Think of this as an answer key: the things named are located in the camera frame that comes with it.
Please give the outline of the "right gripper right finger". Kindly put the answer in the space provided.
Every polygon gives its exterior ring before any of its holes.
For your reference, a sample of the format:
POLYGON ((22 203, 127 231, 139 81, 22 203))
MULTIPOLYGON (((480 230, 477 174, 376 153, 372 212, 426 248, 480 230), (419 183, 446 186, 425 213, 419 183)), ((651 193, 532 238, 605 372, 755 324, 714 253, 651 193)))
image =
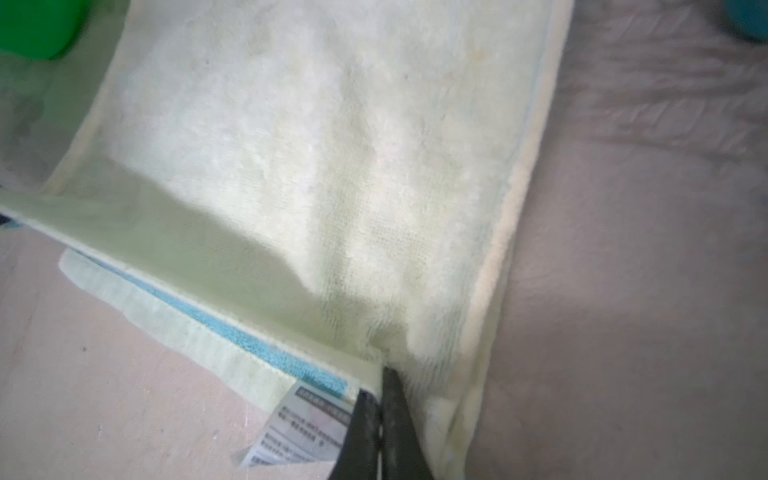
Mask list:
POLYGON ((398 372, 389 367, 383 370, 381 420, 382 478, 432 480, 434 476, 418 440, 403 382, 398 372))

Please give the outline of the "pale yellow teal towel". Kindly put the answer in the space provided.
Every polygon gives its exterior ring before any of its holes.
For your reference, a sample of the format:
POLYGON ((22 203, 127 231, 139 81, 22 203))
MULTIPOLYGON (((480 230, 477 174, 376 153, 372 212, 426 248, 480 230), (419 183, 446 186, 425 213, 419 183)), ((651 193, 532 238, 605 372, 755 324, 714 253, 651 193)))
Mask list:
POLYGON ((2 211, 270 409, 406 387, 465 475, 570 1, 133 1, 73 143, 2 211))

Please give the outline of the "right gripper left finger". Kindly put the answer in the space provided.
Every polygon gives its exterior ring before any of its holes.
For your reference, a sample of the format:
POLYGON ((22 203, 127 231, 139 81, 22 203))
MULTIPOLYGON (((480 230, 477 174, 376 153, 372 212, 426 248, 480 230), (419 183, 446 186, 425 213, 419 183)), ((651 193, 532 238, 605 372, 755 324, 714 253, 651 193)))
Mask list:
POLYGON ((378 478, 380 426, 380 409, 375 396, 360 390, 344 443, 329 480, 378 478))

